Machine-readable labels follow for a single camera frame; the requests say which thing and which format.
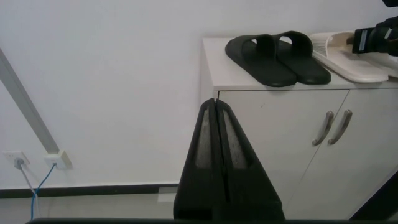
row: blue cable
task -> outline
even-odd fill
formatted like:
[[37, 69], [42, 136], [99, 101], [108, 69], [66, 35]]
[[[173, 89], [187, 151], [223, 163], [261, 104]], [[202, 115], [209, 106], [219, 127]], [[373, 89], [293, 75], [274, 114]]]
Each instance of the blue cable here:
[[35, 202], [35, 198], [37, 195], [37, 192], [39, 191], [40, 187], [44, 184], [45, 180], [47, 180], [47, 178], [49, 177], [49, 175], [51, 174], [51, 171], [54, 169], [54, 167], [57, 164], [53, 164], [53, 166], [50, 169], [50, 172], [44, 177], [44, 180], [40, 183], [40, 185], [36, 188], [35, 193], [32, 196], [32, 204], [30, 205], [30, 220], [33, 220], [33, 204]]

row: slipper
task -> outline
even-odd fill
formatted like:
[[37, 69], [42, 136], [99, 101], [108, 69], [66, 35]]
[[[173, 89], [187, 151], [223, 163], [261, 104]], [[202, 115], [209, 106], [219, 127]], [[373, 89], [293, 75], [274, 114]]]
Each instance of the slipper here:
[[313, 57], [342, 77], [359, 83], [374, 83], [388, 80], [388, 73], [371, 65], [352, 53], [352, 45], [347, 40], [353, 32], [334, 32], [310, 35], [313, 44]]
[[358, 55], [371, 65], [384, 70], [389, 76], [398, 78], [398, 57], [388, 55], [387, 53], [366, 53]]
[[[280, 40], [288, 37], [292, 43]], [[297, 81], [309, 85], [322, 85], [330, 82], [330, 73], [312, 58], [311, 40], [302, 33], [288, 31], [273, 35], [277, 43], [277, 59], [296, 73]]]
[[271, 35], [237, 37], [228, 42], [225, 52], [263, 85], [283, 87], [296, 83], [295, 74], [276, 60], [276, 45]]

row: white slipper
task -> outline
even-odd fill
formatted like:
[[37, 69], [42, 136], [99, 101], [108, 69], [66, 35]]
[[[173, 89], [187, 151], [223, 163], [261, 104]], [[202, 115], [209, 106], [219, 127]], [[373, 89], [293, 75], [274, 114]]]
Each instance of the white slipper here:
[[388, 73], [353, 54], [347, 45], [353, 32], [312, 34], [313, 57], [348, 80], [374, 83], [388, 80]]
[[390, 56], [387, 53], [366, 53], [358, 54], [358, 56], [383, 69], [389, 76], [398, 77], [398, 57]]

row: cable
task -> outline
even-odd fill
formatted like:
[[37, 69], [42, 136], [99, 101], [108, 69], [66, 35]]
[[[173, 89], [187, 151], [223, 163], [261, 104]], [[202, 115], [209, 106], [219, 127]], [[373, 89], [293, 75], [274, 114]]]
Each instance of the cable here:
[[[22, 174], [24, 175], [25, 180], [26, 180], [26, 182], [27, 182], [27, 185], [29, 185], [29, 188], [30, 188], [30, 190], [32, 191], [33, 196], [35, 196], [35, 190], [33, 189], [32, 185], [30, 184], [29, 179], [27, 178], [27, 176], [26, 176], [26, 174], [25, 174], [25, 171], [24, 171], [23, 169], [21, 169], [21, 172], [22, 172]], [[39, 196], [37, 196], [37, 195], [36, 195], [36, 211], [37, 211], [37, 216], [38, 216], [38, 217], [41, 217], [41, 215], [40, 215], [40, 210], [39, 210]]]
[[[29, 179], [27, 178], [25, 171], [22, 169], [22, 165], [23, 164], [25, 164], [25, 161], [23, 159], [21, 159], [21, 158], [15, 158], [14, 159], [14, 167], [19, 169], [22, 172], [22, 174], [24, 175], [24, 178], [26, 180], [27, 185], [29, 186], [29, 188], [32, 191], [33, 196], [34, 196], [35, 195], [35, 190], [33, 189], [32, 185], [30, 184]], [[36, 210], [37, 210], [38, 216], [40, 217], [39, 196], [36, 195], [36, 199], [37, 199], [36, 200]]]
[[30, 220], [33, 220], [33, 204], [34, 204], [34, 202], [35, 202], [35, 196], [37, 195], [37, 192], [39, 191], [40, 187], [44, 184], [45, 180], [47, 180], [47, 178], [48, 178], [49, 175], [51, 174], [51, 171], [54, 169], [54, 167], [55, 167], [56, 165], [57, 165], [57, 164], [53, 164], [53, 165], [52, 165], [52, 167], [51, 167], [51, 169], [50, 169], [50, 172], [48, 172], [48, 174], [44, 177], [44, 180], [43, 180], [43, 181], [40, 183], [40, 185], [36, 188], [35, 193], [34, 193], [33, 196], [32, 196], [32, 203], [31, 203], [31, 205], [30, 205]]

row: cabinet top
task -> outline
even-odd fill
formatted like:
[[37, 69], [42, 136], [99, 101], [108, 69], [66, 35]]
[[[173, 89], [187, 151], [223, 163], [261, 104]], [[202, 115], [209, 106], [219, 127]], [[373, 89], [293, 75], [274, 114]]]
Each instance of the cabinet top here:
[[225, 54], [225, 45], [231, 38], [204, 38], [202, 58], [203, 66], [210, 74], [213, 90], [340, 90], [358, 88], [398, 88], [398, 78], [390, 77], [390, 80], [382, 83], [354, 83], [348, 81], [335, 72], [331, 73], [331, 82], [327, 85], [306, 85], [296, 83], [287, 87], [264, 86], [249, 75], [243, 68], [234, 63]]

